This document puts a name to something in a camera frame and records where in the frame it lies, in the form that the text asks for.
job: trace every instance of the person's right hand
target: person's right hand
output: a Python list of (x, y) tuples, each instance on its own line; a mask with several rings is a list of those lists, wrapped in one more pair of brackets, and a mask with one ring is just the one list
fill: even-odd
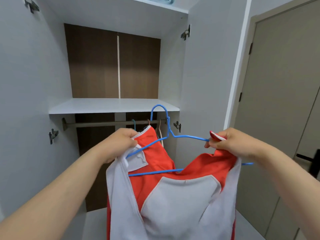
[(226, 140), (215, 141), (210, 138), (210, 141), (206, 142), (204, 147), (226, 150), (237, 157), (254, 160), (262, 158), (265, 151), (271, 147), (270, 145), (233, 128), (228, 128), (217, 133), (217, 135)]

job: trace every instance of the white fabric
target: white fabric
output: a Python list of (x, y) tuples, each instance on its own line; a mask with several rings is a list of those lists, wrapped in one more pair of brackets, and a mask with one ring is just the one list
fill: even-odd
[(126, 160), (126, 156), (138, 148), (125, 152), (106, 172), (111, 240), (231, 239), (240, 159), (228, 173), (221, 193), (220, 183), (213, 176), (191, 180), (162, 177), (140, 214), (128, 169), (145, 165), (144, 153)]

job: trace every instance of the wardrobe shelf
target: wardrobe shelf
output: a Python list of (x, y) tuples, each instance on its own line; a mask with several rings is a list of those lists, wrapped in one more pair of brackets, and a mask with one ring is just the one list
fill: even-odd
[[(49, 110), (49, 114), (89, 114), (149, 112), (156, 104), (162, 104), (168, 111), (180, 111), (176, 106), (159, 99), (143, 98), (72, 98)], [(157, 107), (155, 112), (163, 111)]]

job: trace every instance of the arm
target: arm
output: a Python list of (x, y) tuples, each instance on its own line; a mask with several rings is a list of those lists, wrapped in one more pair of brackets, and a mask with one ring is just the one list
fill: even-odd
[(320, 182), (286, 154), (236, 129), (218, 133), (227, 140), (212, 139), (209, 146), (238, 157), (255, 160), (268, 171), (276, 188), (290, 207), (308, 240), (320, 239)]
[(0, 239), (60, 239), (76, 215), (103, 163), (137, 142), (132, 129), (119, 129), (91, 148), (52, 183), (0, 223)]

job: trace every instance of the black door handle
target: black door handle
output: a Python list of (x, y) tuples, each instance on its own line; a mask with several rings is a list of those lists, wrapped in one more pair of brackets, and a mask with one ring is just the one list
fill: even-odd
[(318, 174), (320, 172), (320, 149), (317, 150), (317, 152), (315, 153), (314, 158), (307, 157), (307, 156), (304, 156), (304, 155), (301, 155), (301, 154), (297, 154), (296, 156), (301, 158), (301, 159), (304, 159), (304, 160), (307, 160), (307, 161), (311, 162), (311, 166), (309, 168), (309, 173), (313, 177), (317, 178)]

